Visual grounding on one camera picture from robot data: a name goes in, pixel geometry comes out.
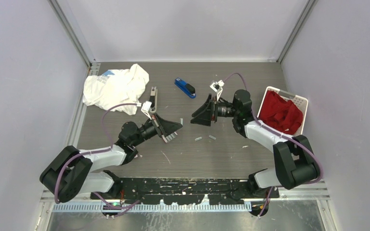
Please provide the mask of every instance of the blue stapler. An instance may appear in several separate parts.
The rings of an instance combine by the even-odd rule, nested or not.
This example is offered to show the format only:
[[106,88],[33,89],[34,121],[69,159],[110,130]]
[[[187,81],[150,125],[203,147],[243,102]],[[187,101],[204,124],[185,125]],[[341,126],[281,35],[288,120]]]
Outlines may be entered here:
[[197,95],[195,93],[195,88],[190,85],[189,83],[186,83],[180,78],[175,79],[175,85],[179,87],[187,96],[189,96],[191,99],[194,99]]

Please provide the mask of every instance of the cable connector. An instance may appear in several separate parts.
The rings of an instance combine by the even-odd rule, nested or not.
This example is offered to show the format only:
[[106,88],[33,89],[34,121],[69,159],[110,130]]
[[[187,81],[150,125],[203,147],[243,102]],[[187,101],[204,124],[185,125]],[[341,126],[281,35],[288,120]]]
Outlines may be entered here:
[[224,82],[222,80],[219,81],[212,81],[210,88],[216,92],[216,101],[218,101],[221,98],[221,94],[223,91]]
[[149,115],[149,109],[151,108],[151,102],[150,101],[146,101],[145,103],[143,103],[143,106],[141,107],[141,111],[149,118],[149,119],[152,119],[151,116]]

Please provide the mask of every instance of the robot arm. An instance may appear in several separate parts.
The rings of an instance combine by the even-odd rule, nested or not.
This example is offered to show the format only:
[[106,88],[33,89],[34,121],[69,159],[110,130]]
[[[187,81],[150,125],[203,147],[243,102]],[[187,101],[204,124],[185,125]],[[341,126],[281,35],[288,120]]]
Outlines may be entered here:
[[122,188],[121,180],[110,171],[93,173],[108,167],[125,165],[138,154],[136,146],[158,135],[164,142],[175,138],[175,132],[182,128],[180,123],[164,120],[158,114],[146,112],[148,120],[138,127],[134,122],[125,123],[119,139],[112,146],[93,150],[78,150],[73,146],[65,147],[60,154],[42,172],[40,181],[52,193],[63,165],[73,156],[88,152],[87,155],[73,160],[62,175],[58,199],[64,203],[79,193],[101,192],[104,198],[117,196]]
[[[248,185],[252,193],[280,185],[286,189],[292,189],[316,179],[320,175],[319,166],[314,159],[302,148],[285,138],[294,139],[312,152],[307,137],[303,135],[296,137],[287,134],[275,135],[269,131],[272,128],[265,129],[261,125],[262,121],[254,119],[248,91],[237,90],[230,103],[220,98],[222,86],[221,81],[211,84],[211,88],[217,93],[216,98],[209,94],[206,102],[192,114],[191,123],[211,126],[211,122],[216,122],[218,117],[232,117],[233,128],[237,133],[257,141],[273,153],[274,168],[264,169],[249,175]],[[292,155],[299,156],[299,159],[294,160]]]

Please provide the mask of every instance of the basket handle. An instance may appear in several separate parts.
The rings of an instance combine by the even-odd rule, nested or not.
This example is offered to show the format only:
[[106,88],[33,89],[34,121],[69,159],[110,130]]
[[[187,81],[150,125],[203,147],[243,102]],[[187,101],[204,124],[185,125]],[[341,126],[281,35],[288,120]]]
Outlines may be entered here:
[[290,92],[287,92],[287,91],[285,91],[285,90],[280,90],[279,92],[278,92],[278,94],[280,95],[280,96],[283,96],[283,97],[285,97],[285,98],[289,98],[289,99],[294,99],[295,97],[296,97],[296,95],[295,94],[292,94],[292,93],[290,93]]

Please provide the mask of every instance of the cloth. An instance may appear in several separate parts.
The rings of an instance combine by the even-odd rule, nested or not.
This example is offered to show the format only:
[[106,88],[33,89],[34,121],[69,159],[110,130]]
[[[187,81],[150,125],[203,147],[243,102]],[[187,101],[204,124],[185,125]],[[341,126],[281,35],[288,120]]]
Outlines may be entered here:
[[[120,103],[138,103],[149,82],[149,74],[138,64],[130,69],[108,70],[100,76],[89,76],[84,82],[83,103],[96,105],[104,110]],[[134,115],[137,107],[121,106],[111,111]]]
[[274,91],[268,90],[259,118],[278,131],[294,135],[303,122],[303,113],[293,101],[285,101]]

